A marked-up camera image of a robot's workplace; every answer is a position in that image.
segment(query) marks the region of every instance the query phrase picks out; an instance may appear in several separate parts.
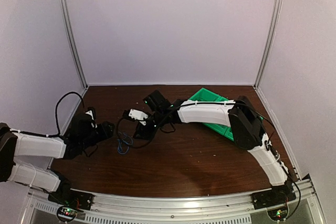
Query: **black cable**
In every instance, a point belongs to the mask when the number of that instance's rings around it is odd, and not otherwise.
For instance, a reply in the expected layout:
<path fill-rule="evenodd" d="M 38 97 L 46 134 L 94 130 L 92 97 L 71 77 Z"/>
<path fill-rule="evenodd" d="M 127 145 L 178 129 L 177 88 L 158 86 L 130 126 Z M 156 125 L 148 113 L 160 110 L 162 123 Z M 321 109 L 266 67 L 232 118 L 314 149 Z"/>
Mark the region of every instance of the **black cable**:
<path fill-rule="evenodd" d="M 274 133 L 275 133 L 275 131 L 273 131 L 271 136 L 268 138 L 268 141 L 267 141 L 268 144 L 271 142 L 271 138 L 273 137 Z"/>
<path fill-rule="evenodd" d="M 294 209 L 294 211 L 286 217 L 286 220 L 288 220 L 290 217 L 293 216 L 293 214 L 296 212 L 296 210 L 299 208 L 300 202 L 301 202 L 301 190 L 299 188 L 299 186 L 295 183 L 294 179 L 289 175 L 289 173 L 286 171 L 286 169 L 282 166 L 281 167 L 283 169 L 283 171 L 286 173 L 287 177 L 292 181 L 292 183 L 295 185 L 295 187 L 297 188 L 298 192 L 299 192 L 299 200 L 298 203 Z"/>
<path fill-rule="evenodd" d="M 66 206 L 66 204 L 65 204 L 64 202 L 60 201 L 58 198 L 56 198 L 54 195 L 52 195 L 52 193 L 49 192 L 48 190 L 46 190 L 46 189 L 44 189 L 44 188 L 41 188 L 41 187 L 40 187 L 40 189 L 42 189 L 42 191 L 43 191 L 45 194 L 48 194 L 48 195 L 50 195 L 50 197 L 54 198 L 54 200 L 56 200 L 59 204 Z"/>
<path fill-rule="evenodd" d="M 58 110 L 58 106 L 59 104 L 61 103 L 61 101 L 67 97 L 68 95 L 70 94 L 75 94 L 79 97 L 80 99 L 80 102 L 83 106 L 83 111 L 85 112 L 85 104 L 84 104 L 84 100 L 83 100 L 83 97 L 77 93 L 77 92 L 74 92 L 74 91 L 71 91 L 71 92 L 68 92 L 66 93 L 65 95 L 63 95 L 57 102 L 56 104 L 56 107 L 55 107 L 55 120 L 56 120 L 56 127 L 57 127 L 57 134 L 54 134 L 54 135 L 46 135 L 46 134 L 40 134 L 40 133 L 34 133 L 34 132 L 29 132 L 29 131 L 17 131 L 17 130 L 13 130 L 11 132 L 15 132 L 15 133 L 22 133 L 22 134 L 26 134 L 26 135 L 31 135 L 31 136 L 40 136 L 40 137 L 59 137 L 61 135 L 61 130 L 59 128 L 59 123 L 58 123 L 58 114 L 57 114 L 57 110 Z"/>
<path fill-rule="evenodd" d="M 119 133 L 119 124 L 122 120 L 125 120 L 126 118 L 120 118 L 118 121 L 117 121 L 117 124 L 115 125 L 115 134 L 117 135 L 117 138 L 118 139 L 122 139 L 122 137 L 120 136 L 120 133 Z M 147 141 L 147 143 L 143 144 L 143 145 L 140 145 L 140 146 L 134 146 L 132 144 L 129 144 L 129 143 L 126 143 L 126 142 L 123 142 L 125 145 L 127 145 L 129 148 L 133 148 L 133 149 L 141 149 L 141 148 L 144 148 L 146 147 L 147 145 L 149 145 L 151 142 L 152 142 L 153 138 L 151 138 L 150 140 Z"/>
<path fill-rule="evenodd" d="M 160 128 L 160 131 L 165 133 L 165 134 L 170 134 L 170 133 L 174 133 L 176 131 L 176 128 L 174 126 L 174 124 L 170 123 L 170 126 L 172 127 L 173 130 L 171 131 L 166 131 L 163 127 Z"/>
<path fill-rule="evenodd" d="M 98 145 L 96 144 L 95 146 L 96 148 L 90 154 L 88 154 L 84 148 L 82 149 L 86 157 L 91 157 L 98 150 Z"/>

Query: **wooden table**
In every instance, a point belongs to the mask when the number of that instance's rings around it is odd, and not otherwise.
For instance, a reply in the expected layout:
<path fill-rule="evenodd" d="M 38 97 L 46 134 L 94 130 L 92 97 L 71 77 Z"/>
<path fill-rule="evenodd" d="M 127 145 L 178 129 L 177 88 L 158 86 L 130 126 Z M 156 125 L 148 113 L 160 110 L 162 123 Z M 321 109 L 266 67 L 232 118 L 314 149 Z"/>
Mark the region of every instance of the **wooden table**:
<path fill-rule="evenodd" d="M 150 111 L 142 99 L 155 89 L 173 102 L 189 98 L 201 87 L 229 99 L 245 95 L 257 111 L 267 115 L 250 86 L 90 87 L 84 100 L 87 107 L 96 108 L 98 123 L 116 123 L 124 110 Z M 132 135 L 136 124 L 123 121 L 120 130 Z M 272 127 L 266 122 L 265 125 L 271 134 Z M 272 142 L 292 169 L 277 134 Z M 116 137 L 98 145 L 97 152 L 90 158 L 56 159 L 52 169 L 66 176 L 74 189 L 139 197 L 224 195 L 270 187 L 266 174 L 246 150 L 200 123 L 176 125 L 176 132 L 172 134 L 158 132 L 149 146 L 130 150 L 126 155 L 118 154 Z"/>

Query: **green tray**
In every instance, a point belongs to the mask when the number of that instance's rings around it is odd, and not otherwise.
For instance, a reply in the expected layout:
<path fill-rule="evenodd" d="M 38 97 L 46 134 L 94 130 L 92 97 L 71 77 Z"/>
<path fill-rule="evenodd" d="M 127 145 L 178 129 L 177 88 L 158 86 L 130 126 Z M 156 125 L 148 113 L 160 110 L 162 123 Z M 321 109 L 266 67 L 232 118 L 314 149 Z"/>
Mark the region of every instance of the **green tray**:
<path fill-rule="evenodd" d="M 192 101 L 202 101 L 202 102 L 223 102 L 227 101 L 225 97 L 221 97 L 220 95 L 211 92 L 205 88 L 201 88 L 196 94 L 189 98 Z M 233 141 L 233 135 L 231 131 L 231 127 L 224 126 L 221 124 L 215 123 L 204 123 L 204 125 L 208 126 L 210 129 L 218 132 L 220 135 L 225 136 L 226 138 Z"/>

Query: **white backdrop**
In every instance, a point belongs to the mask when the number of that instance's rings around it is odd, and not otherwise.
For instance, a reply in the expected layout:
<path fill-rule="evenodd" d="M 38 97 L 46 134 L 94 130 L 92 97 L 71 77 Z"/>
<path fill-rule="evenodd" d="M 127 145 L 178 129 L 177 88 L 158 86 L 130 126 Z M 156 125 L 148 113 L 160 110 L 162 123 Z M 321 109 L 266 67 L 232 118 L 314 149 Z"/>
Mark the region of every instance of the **white backdrop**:
<path fill-rule="evenodd" d="M 283 0 L 261 90 L 328 223 L 336 220 L 335 67 L 335 0 Z"/>
<path fill-rule="evenodd" d="M 0 122 L 15 129 L 57 133 L 54 109 L 68 91 L 82 92 L 59 0 L 0 0 Z M 63 127 L 77 97 L 59 106 Z M 49 158 L 25 158 L 46 167 Z M 0 183 L 0 223 L 18 223 L 28 188 Z"/>
<path fill-rule="evenodd" d="M 89 84 L 253 84 L 274 0 L 67 0 Z"/>

